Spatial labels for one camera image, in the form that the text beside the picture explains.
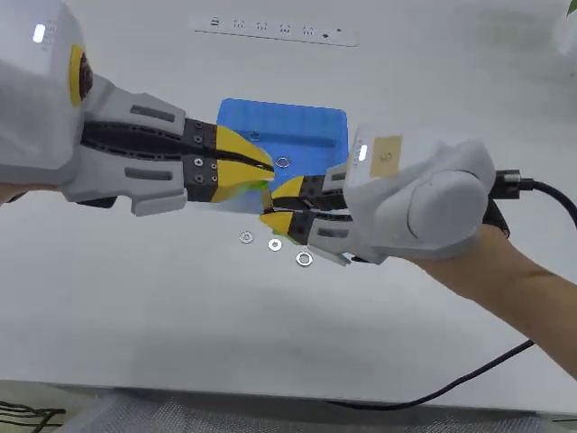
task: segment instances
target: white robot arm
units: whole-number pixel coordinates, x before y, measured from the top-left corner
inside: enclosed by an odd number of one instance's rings
[[[274,178],[270,157],[240,135],[93,75],[60,0],[0,2],[0,182],[97,207],[123,195],[144,216]]]
[[[508,234],[489,198],[495,176],[478,141],[364,126],[345,165],[285,183],[261,221],[342,265],[350,254],[377,264],[390,255],[442,259],[465,251],[483,218]]]

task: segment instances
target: green object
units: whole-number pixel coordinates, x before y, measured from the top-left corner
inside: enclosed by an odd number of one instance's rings
[[[269,182],[267,180],[259,180],[258,182],[254,182],[252,185],[249,186],[249,191],[260,191],[262,189],[266,189],[269,186]]]
[[[571,15],[575,11],[577,11],[577,0],[571,0],[569,11],[567,11],[567,16]]]

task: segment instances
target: white table surface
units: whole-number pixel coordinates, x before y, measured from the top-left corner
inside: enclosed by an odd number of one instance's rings
[[[577,197],[577,81],[550,47],[562,0],[70,0],[94,69],[215,121],[226,97],[471,131],[501,168]],[[192,14],[361,31],[357,49],[194,34]],[[577,281],[577,234],[548,198],[502,209],[513,242]],[[243,230],[255,242],[238,242]],[[255,216],[136,218],[31,194],[0,212],[0,379],[370,401],[442,387],[524,340],[408,263],[308,269]],[[577,413],[533,348],[435,403]]]

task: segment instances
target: metal washer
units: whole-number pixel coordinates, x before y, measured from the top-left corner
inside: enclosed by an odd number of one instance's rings
[[[269,249],[271,251],[276,253],[277,251],[280,251],[281,248],[282,248],[282,242],[280,241],[280,239],[270,239],[269,240]]]
[[[243,244],[250,244],[254,240],[254,236],[251,232],[242,232],[238,239]]]
[[[286,156],[279,156],[279,158],[277,158],[275,164],[280,169],[286,169],[290,166],[290,158],[286,157]]]
[[[296,260],[297,260],[298,266],[300,266],[300,267],[302,267],[302,268],[307,268],[308,266],[310,266],[311,264],[313,264],[313,261],[314,261],[315,259],[313,259],[312,254],[302,252],[302,253],[298,253],[298,254],[297,254]]]

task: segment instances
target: blue tray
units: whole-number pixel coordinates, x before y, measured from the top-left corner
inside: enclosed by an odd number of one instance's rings
[[[333,108],[290,106],[225,99],[218,124],[264,149],[276,164],[270,190],[298,175],[325,174],[346,161],[349,151],[346,113]],[[250,192],[221,205],[224,210],[260,214],[260,193]]]

